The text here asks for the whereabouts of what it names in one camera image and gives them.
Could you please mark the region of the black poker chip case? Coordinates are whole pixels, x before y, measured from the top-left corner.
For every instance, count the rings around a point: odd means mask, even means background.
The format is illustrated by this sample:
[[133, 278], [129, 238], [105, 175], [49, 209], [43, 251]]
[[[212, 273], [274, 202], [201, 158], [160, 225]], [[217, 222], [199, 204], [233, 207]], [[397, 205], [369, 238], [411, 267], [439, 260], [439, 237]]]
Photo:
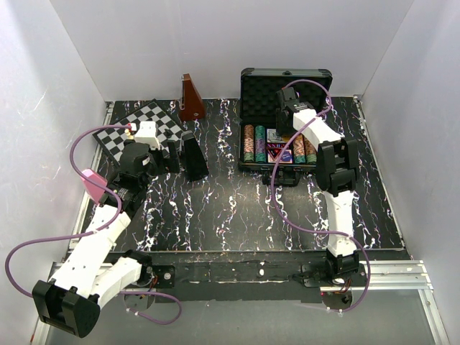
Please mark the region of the black poker chip case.
[[[243, 172], [257, 173], [262, 176], [262, 183], [269, 185], [274, 163], [267, 159], [267, 129], [276, 129], [276, 110], [278, 107], [276, 93], [288, 83], [306, 79], [314, 83], [297, 83], [293, 86], [301, 101], [307, 101], [319, 112], [326, 107], [325, 90], [331, 87], [333, 76], [327, 69], [284, 69], [284, 68], [245, 68], [240, 77], [239, 107], [239, 169]], [[265, 128], [266, 162], [244, 162], [244, 126], [251, 124]], [[287, 148], [292, 151], [293, 143]], [[316, 165], [280, 164], [275, 176], [275, 185], [296, 186], [300, 177], [314, 170]]]

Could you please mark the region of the red playing card deck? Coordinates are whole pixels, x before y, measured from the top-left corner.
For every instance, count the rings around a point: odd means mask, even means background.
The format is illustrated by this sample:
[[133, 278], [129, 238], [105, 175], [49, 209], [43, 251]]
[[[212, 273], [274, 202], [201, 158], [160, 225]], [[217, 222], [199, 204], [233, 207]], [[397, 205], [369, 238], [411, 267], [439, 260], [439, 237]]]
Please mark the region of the red playing card deck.
[[282, 152], [281, 148], [269, 148], [267, 150], [267, 159], [269, 163], [276, 163], [277, 158], [280, 158], [280, 164], [292, 164], [293, 155], [290, 149]]

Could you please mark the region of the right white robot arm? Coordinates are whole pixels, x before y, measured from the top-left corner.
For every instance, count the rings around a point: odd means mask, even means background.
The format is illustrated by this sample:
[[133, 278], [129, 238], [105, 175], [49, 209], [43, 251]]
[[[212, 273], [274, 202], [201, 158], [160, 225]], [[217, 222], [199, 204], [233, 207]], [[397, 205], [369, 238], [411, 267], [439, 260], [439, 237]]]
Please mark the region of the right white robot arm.
[[334, 131], [317, 111], [302, 102], [294, 88], [277, 92], [277, 129], [282, 135], [298, 134], [315, 148], [315, 177], [326, 199], [328, 244], [325, 276], [332, 285], [344, 284], [359, 270], [354, 236], [352, 201], [359, 179], [357, 141]]

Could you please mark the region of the blue small blind button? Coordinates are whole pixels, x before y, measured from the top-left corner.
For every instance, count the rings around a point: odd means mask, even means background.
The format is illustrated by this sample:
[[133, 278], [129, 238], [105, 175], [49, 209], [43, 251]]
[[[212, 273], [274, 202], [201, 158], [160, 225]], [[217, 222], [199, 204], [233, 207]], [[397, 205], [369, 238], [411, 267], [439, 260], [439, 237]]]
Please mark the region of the blue small blind button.
[[280, 156], [280, 163], [282, 164], [292, 164], [293, 156], [290, 149], [285, 150]]

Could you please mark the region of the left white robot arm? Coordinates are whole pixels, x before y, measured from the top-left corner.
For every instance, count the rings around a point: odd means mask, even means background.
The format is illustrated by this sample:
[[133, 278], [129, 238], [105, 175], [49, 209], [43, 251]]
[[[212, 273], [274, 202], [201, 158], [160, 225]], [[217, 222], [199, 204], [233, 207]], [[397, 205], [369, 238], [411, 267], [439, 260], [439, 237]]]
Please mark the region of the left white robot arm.
[[41, 322], [84, 338], [101, 309], [127, 286], [173, 286], [173, 267], [157, 266], [151, 256], [132, 249], [99, 271], [144, 203], [152, 178], [164, 172], [161, 151], [132, 139], [125, 143], [119, 167], [108, 181], [110, 191], [100, 198], [83, 238], [51, 278], [38, 281], [32, 289]]

